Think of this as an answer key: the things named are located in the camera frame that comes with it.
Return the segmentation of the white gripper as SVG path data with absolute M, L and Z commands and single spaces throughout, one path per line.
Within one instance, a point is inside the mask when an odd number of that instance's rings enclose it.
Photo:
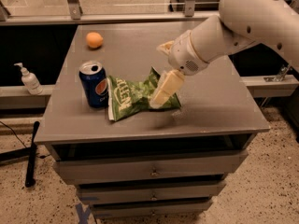
M 159 45 L 156 49 L 168 56 L 169 64 L 175 68 L 169 72 L 163 71 L 158 81 L 158 87 L 149 100 L 151 107 L 160 108 L 181 88 L 185 76 L 199 73 L 207 68 L 208 63 L 200 59 L 192 47 L 190 30 L 174 41 L 167 41 Z

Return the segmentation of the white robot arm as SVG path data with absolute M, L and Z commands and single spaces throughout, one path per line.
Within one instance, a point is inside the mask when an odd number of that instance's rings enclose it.
M 214 60 L 264 44 L 291 67 L 299 66 L 299 14 L 284 0 L 220 0 L 219 13 L 158 47 L 173 69 L 164 72 L 149 100 L 163 106 L 186 76 Z

